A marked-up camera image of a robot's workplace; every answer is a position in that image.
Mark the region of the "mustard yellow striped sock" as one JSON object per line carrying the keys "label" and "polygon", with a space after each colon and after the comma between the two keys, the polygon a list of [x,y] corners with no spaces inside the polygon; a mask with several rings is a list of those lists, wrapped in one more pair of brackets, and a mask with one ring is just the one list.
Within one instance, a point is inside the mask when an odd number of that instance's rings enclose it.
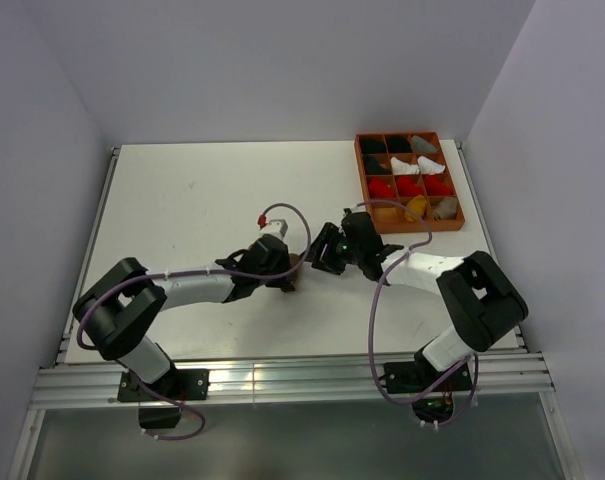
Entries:
{"label": "mustard yellow striped sock", "polygon": [[404,217],[408,222],[417,222],[422,220],[426,214],[428,200],[425,196],[419,195],[413,197],[405,205]]}

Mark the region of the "tan sock with red cuff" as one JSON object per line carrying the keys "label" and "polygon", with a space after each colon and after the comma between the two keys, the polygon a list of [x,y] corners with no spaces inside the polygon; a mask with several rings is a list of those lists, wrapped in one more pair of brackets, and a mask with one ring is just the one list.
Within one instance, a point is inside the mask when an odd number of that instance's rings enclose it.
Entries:
{"label": "tan sock with red cuff", "polygon": [[438,221],[453,220],[458,212],[458,199],[455,197],[444,197],[433,208],[433,218]]}

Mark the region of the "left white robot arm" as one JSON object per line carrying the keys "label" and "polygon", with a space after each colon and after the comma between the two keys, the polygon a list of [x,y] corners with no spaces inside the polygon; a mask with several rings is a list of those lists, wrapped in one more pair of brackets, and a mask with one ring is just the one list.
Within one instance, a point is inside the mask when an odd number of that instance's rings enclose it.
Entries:
{"label": "left white robot arm", "polygon": [[151,274],[134,257],[120,260],[72,308],[100,356],[117,361],[141,380],[154,399],[177,386],[170,357],[147,336],[164,310],[197,303],[230,303],[261,286],[292,291],[287,245],[274,234],[261,235],[249,248],[199,269]]}

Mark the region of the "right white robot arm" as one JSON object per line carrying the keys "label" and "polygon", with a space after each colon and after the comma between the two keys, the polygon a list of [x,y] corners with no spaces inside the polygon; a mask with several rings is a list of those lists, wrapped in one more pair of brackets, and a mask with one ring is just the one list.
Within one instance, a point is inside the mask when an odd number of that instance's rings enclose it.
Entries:
{"label": "right white robot arm", "polygon": [[450,367],[489,350],[529,314],[523,297],[488,253],[447,257],[386,244],[364,211],[348,210],[340,226],[325,223],[307,260],[314,269],[334,275],[355,265],[378,283],[377,291],[404,286],[440,296],[450,326],[414,356],[416,381],[428,390],[448,379]]}

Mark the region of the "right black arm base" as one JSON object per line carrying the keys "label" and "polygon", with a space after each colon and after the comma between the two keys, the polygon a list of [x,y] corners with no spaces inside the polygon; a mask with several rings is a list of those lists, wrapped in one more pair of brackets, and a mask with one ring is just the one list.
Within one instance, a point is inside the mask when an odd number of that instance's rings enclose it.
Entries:
{"label": "right black arm base", "polygon": [[[378,378],[385,392],[390,395],[417,395],[441,378],[443,372],[432,370],[417,361],[386,362],[383,374]],[[450,420],[455,412],[454,394],[470,391],[471,372],[467,364],[460,366],[432,391],[434,397],[416,401],[412,413],[419,421],[434,425]]]}

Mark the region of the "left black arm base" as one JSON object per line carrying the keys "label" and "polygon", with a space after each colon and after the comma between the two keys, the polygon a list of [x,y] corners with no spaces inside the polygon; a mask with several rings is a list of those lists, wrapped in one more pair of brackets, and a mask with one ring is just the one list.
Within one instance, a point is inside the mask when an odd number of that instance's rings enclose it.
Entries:
{"label": "left black arm base", "polygon": [[[206,425],[204,415],[188,405],[188,401],[204,401],[208,396],[209,370],[202,368],[177,369],[172,367],[163,377],[151,384],[128,371],[120,378],[117,402],[138,405],[138,424],[146,434],[159,439],[186,439],[200,434]],[[168,434],[187,416],[199,421],[191,434]]]}

